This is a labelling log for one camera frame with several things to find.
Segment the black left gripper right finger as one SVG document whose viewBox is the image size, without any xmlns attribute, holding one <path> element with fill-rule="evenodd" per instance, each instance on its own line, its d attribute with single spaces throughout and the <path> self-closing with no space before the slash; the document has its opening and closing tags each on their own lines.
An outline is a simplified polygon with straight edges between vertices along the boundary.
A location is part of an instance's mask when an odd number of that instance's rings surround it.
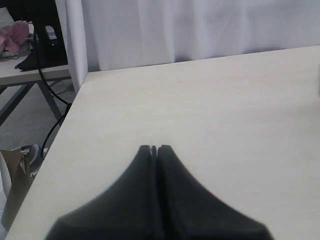
<svg viewBox="0 0 320 240">
<path fill-rule="evenodd" d="M 156 177 L 167 240 L 271 240 L 268 228 L 208 191 L 173 148 L 157 152 Z"/>
</svg>

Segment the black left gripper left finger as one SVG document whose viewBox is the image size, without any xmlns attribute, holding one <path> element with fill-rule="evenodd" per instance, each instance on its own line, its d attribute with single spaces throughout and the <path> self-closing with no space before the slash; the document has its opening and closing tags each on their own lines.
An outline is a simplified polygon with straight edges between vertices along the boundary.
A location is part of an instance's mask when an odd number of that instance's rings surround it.
<svg viewBox="0 0 320 240">
<path fill-rule="evenodd" d="M 106 191 L 60 217 L 47 240 L 155 240 L 157 188 L 155 146 L 142 145 Z"/>
</svg>

